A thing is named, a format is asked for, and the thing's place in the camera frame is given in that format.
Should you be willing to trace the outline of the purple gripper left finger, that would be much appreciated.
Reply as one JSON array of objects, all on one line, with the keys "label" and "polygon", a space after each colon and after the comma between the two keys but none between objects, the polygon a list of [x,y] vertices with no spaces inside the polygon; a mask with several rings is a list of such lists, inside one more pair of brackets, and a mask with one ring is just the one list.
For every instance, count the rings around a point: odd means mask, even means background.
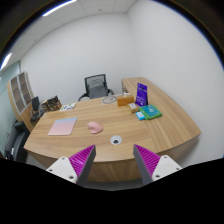
[{"label": "purple gripper left finger", "polygon": [[96,147],[91,145],[70,157],[60,157],[47,171],[84,187],[95,156]]}]

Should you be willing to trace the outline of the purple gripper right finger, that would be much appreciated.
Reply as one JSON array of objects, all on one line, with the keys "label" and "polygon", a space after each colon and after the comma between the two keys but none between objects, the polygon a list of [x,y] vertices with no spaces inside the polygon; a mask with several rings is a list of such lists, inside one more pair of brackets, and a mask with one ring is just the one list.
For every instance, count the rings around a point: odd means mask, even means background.
[{"label": "purple gripper right finger", "polygon": [[134,145],[133,155],[144,185],[182,169],[182,167],[168,155],[159,156],[137,144]]}]

